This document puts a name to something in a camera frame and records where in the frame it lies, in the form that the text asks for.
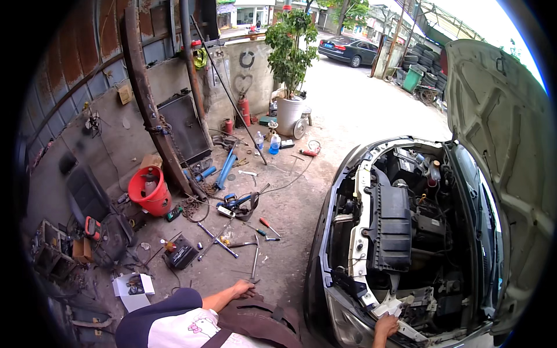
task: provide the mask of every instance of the corrugated metal wall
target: corrugated metal wall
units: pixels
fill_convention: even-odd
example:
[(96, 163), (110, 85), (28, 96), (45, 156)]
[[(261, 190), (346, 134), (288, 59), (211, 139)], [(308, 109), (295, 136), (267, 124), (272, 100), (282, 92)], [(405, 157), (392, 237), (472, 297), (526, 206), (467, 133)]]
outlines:
[[(30, 138), (37, 135), (31, 143), (31, 157), (60, 135), (86, 101), (95, 100), (128, 77), (118, 23), (132, 1), (139, 9), (145, 62), (174, 56), (169, 34), (171, 1), (80, 1), (53, 38), (28, 91), (21, 132)], [(173, 22), (179, 28), (178, 0), (173, 1), (173, 7)], [(180, 35), (175, 41), (177, 47), (182, 45)]]

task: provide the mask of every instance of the white planter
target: white planter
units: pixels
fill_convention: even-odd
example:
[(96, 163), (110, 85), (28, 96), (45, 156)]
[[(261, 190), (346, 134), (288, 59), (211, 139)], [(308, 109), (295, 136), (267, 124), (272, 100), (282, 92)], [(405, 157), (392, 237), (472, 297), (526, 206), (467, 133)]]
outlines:
[(304, 107), (304, 100), (277, 98), (277, 133), (292, 136), (294, 124), (302, 117)]

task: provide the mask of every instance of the hand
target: hand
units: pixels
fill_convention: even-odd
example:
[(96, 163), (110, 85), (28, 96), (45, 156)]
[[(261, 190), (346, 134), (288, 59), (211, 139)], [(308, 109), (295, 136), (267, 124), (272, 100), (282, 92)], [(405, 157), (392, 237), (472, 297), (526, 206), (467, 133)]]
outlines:
[(236, 284), (232, 286), (232, 289), (234, 291), (234, 300), (240, 297), (250, 298), (255, 296), (256, 294), (255, 284), (252, 284), (245, 279), (240, 279), (239, 281), (237, 281)]
[(390, 315), (388, 312), (380, 316), (379, 320), (375, 324), (375, 335), (381, 335), (383, 337), (389, 337), (394, 335), (398, 331), (398, 318), (394, 315)]

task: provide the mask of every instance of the white box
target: white box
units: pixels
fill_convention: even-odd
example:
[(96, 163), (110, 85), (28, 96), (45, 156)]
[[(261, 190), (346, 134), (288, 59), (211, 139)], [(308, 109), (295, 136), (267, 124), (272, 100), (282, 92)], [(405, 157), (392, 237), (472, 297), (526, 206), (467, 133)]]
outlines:
[(133, 312), (143, 307), (150, 306), (151, 303), (147, 298), (147, 295), (154, 295), (155, 289), (153, 288), (153, 282), (151, 277), (139, 273), (141, 277), (141, 282), (143, 283), (143, 290), (145, 293), (139, 293), (136, 295), (128, 294), (130, 288), (126, 285), (130, 278), (137, 276), (138, 273), (131, 273), (129, 275), (120, 276), (112, 281), (112, 287), (114, 288), (114, 295), (116, 297), (120, 296), (120, 299), (124, 303), (124, 306), (128, 312)]

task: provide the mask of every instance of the heart drawing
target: heart drawing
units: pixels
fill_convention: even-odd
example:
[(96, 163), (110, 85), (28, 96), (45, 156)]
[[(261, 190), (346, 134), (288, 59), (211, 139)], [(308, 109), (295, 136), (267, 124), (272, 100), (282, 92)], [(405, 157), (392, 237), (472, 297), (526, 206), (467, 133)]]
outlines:
[(240, 94), (245, 94), (250, 89), (252, 83), (252, 75), (242, 75), (241, 73), (239, 73), (234, 78), (234, 88)]

